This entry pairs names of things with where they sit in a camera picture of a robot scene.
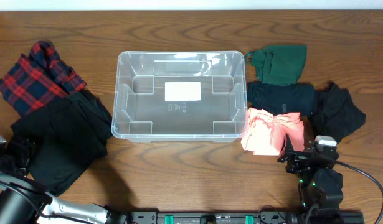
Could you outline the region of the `dark navy garment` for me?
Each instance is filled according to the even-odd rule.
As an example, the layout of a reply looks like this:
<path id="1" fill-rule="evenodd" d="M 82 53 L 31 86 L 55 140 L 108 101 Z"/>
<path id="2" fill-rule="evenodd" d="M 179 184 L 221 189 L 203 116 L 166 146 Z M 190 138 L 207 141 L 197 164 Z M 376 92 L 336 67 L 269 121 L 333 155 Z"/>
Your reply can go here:
<path id="1" fill-rule="evenodd" d="M 247 100 L 253 108 L 263 109 L 273 115 L 313 112 L 315 88 L 312 84 L 272 85 L 262 82 L 247 83 Z"/>

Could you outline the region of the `black pants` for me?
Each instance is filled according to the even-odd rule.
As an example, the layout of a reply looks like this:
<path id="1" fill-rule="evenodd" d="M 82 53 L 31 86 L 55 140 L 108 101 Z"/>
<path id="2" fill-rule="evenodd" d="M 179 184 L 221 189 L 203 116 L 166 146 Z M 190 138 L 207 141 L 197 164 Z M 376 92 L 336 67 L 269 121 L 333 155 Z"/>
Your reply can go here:
<path id="1" fill-rule="evenodd" d="M 49 103 L 12 124 L 36 144 L 29 171 L 52 195 L 63 194 L 95 159 L 105 157 L 112 117 L 88 90 Z"/>

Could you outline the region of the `red navy plaid shirt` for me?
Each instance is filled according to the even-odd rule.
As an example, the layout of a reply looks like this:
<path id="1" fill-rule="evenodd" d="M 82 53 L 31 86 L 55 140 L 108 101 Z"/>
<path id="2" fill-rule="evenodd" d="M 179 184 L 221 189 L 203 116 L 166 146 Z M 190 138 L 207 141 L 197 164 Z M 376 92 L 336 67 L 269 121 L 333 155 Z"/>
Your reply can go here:
<path id="1" fill-rule="evenodd" d="M 3 98 L 20 116 L 80 91 L 87 83 L 61 58 L 53 43 L 36 42 L 0 78 Z"/>

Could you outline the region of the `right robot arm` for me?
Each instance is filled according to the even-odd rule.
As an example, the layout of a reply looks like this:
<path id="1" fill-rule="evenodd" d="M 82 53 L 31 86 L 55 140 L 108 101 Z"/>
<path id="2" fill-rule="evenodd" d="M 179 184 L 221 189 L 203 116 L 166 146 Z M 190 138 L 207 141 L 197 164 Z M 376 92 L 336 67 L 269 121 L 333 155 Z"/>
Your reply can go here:
<path id="1" fill-rule="evenodd" d="M 343 175 L 333 170 L 337 142 L 329 136 L 317 136 L 309 151 L 294 149 L 289 135 L 277 161 L 286 163 L 287 173 L 299 179 L 298 195 L 301 208 L 285 216 L 286 223 L 318 223 L 335 219 L 343 200 Z"/>

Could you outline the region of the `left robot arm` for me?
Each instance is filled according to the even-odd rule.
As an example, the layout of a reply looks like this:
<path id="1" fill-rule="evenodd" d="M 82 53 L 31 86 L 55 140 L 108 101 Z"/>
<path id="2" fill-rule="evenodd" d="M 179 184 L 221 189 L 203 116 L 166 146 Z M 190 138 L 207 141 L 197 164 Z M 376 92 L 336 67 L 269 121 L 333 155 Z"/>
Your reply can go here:
<path id="1" fill-rule="evenodd" d="M 58 199 L 26 177 L 36 145 L 0 137 L 0 223 L 130 223 L 128 214 Z"/>

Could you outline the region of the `clear plastic storage container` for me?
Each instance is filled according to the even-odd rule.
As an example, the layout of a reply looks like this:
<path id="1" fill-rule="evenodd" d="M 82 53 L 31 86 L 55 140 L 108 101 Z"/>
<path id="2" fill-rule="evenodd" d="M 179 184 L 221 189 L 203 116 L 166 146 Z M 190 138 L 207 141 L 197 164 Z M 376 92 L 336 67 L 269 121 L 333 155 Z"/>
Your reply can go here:
<path id="1" fill-rule="evenodd" d="M 201 101 L 165 101 L 166 82 L 200 82 Z M 248 130 L 238 51 L 122 52 L 111 132 L 132 142 L 232 142 Z"/>

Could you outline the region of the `pink folded garment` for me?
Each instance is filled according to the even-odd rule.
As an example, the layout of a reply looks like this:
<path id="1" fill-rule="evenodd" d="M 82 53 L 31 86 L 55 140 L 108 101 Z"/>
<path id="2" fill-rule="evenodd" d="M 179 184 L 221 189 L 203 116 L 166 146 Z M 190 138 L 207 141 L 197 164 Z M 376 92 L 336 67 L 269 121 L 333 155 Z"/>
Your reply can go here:
<path id="1" fill-rule="evenodd" d="M 242 148 L 258 156 L 280 155 L 287 138 L 296 151 L 305 149 L 304 124 L 299 113 L 273 115 L 264 109 L 249 108 L 248 131 Z"/>

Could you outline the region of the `black crumpled garment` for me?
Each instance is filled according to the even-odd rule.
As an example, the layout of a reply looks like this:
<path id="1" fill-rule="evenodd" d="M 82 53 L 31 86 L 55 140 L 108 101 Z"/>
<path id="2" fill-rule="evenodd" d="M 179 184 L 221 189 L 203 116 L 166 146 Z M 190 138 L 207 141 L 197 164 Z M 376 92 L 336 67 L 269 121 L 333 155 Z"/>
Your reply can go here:
<path id="1" fill-rule="evenodd" d="M 366 114 L 354 103 L 350 92 L 330 83 L 325 90 L 315 91 L 309 122 L 315 136 L 329 136 L 337 143 L 366 122 Z"/>

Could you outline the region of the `dark green folded garment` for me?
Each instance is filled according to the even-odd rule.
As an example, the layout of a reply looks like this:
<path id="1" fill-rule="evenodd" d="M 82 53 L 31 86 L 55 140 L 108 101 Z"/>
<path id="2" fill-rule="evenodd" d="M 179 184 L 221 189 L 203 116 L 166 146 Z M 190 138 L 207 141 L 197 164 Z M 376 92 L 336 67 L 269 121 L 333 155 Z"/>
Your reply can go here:
<path id="1" fill-rule="evenodd" d="M 269 45 L 246 54 L 257 78 L 265 84 L 287 86 L 297 83 L 306 63 L 306 45 Z"/>

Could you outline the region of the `white label sticker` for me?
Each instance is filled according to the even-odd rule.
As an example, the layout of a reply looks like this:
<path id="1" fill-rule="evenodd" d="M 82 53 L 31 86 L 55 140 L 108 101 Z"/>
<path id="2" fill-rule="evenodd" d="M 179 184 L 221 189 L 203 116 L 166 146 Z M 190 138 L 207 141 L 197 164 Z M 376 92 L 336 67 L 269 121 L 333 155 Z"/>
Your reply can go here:
<path id="1" fill-rule="evenodd" d="M 166 82 L 165 101 L 201 101 L 200 82 Z"/>

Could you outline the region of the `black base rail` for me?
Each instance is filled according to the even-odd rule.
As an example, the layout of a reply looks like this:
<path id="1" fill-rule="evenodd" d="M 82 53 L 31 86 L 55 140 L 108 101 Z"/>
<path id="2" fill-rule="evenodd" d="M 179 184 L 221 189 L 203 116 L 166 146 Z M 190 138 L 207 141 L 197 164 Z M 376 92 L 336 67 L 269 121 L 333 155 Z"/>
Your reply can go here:
<path id="1" fill-rule="evenodd" d="M 299 214 L 274 210 L 256 213 L 161 213 L 133 212 L 127 224 L 364 224 L 361 213 L 346 212 L 334 215 Z"/>

